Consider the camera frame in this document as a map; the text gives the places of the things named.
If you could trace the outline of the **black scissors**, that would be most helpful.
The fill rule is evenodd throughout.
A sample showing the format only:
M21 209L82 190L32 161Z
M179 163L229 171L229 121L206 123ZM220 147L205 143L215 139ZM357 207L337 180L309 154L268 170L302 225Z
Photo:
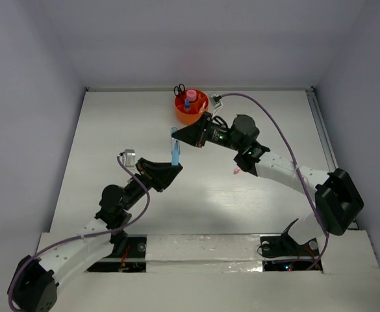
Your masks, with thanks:
M179 83L178 85L173 87L173 93L175 97L179 98L181 96L185 96L186 94L186 88L185 85L182 83Z

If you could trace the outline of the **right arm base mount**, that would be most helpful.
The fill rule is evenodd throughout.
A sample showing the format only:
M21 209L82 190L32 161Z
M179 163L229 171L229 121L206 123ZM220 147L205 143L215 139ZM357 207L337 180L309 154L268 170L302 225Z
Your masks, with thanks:
M320 250L316 238L298 244L289 234L298 218L292 221L282 233L260 237L257 253L263 258L265 272L280 271L323 271Z

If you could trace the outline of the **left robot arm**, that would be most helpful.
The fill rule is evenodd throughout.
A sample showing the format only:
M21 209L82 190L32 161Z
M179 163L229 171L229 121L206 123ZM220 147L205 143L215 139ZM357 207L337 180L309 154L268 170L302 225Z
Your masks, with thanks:
M106 186L101 194L100 209L78 232L55 242L17 265L8 287L8 304L12 311L50 311L68 283L100 259L117 257L125 251L124 229L138 221L129 213L141 198L151 199L151 189L162 192L183 167L178 156L170 162L138 159L136 171L118 164L130 175L124 187Z

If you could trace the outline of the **clear blue capped glue bottle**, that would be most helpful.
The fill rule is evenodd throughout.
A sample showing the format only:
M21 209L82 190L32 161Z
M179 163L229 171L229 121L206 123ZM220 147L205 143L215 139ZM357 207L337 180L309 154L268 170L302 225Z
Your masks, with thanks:
M190 102L190 100L188 98L186 98L185 101L184 101L184 111L186 113L189 113L190 109L191 109L191 102Z

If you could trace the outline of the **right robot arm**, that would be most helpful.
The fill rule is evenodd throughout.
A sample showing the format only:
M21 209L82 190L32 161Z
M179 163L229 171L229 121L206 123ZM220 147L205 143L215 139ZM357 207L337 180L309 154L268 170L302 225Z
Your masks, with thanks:
M234 150L234 161L241 171L278 182L310 200L310 214L293 221L281 238L281 248L286 254L297 254L313 238L343 235L364 207L347 171L337 168L324 172L279 156L258 142L259 129L248 115L239 114L228 127L204 112L197 122L174 131L171 136L197 148L210 142Z

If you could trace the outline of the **orange highlighter pen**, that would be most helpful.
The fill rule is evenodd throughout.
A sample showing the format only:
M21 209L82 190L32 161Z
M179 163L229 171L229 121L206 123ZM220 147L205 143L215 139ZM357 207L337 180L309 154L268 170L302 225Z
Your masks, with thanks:
M200 107L199 113L202 114L203 112L205 112L207 106L208 106L208 102L204 101L202 106Z

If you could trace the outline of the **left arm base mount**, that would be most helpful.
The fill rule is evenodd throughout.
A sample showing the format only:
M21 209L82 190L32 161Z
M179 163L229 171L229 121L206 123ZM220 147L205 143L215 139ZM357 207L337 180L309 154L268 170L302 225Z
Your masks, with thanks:
M146 272L147 235L128 235L122 232L113 251L92 266L87 272L143 273Z

